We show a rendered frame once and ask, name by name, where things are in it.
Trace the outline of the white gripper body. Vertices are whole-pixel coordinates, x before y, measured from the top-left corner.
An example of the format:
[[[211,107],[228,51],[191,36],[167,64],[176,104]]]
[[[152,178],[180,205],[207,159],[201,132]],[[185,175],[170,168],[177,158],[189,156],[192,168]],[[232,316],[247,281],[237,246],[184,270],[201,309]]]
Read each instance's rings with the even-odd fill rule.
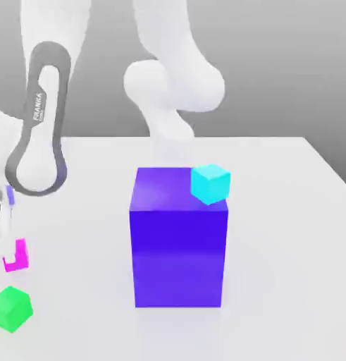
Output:
[[[7,245],[13,242],[11,210],[0,207],[0,244]]]

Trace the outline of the small magenta cube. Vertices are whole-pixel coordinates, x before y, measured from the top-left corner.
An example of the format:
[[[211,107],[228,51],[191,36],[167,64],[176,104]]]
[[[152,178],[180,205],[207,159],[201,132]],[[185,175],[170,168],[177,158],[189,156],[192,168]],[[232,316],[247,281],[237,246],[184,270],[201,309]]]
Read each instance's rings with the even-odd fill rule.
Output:
[[[29,267],[29,255],[27,243],[24,238],[17,239],[15,243],[14,262],[3,258],[4,269],[6,272],[17,271]]]

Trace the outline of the small green cube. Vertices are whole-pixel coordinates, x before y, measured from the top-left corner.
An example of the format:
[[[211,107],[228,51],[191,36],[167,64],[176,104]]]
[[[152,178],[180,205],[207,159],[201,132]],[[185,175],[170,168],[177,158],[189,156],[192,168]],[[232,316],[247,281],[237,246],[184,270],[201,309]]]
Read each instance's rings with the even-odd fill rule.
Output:
[[[30,296],[13,286],[0,292],[0,328],[13,333],[33,315]]]

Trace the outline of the small cyan cube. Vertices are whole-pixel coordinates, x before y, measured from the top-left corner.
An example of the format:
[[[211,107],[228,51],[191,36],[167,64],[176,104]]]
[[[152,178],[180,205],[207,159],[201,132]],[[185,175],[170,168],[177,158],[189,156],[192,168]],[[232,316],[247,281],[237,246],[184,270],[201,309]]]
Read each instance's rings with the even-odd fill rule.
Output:
[[[226,200],[230,194],[231,173],[217,164],[191,169],[190,192],[206,205]]]

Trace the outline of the large blue box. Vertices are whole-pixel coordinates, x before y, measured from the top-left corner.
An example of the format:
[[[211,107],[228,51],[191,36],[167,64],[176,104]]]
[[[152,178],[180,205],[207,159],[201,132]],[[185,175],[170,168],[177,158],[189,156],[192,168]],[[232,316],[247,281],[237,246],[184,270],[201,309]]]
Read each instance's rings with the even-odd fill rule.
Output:
[[[139,167],[130,203],[136,307],[220,307],[226,200],[190,192],[188,167]]]

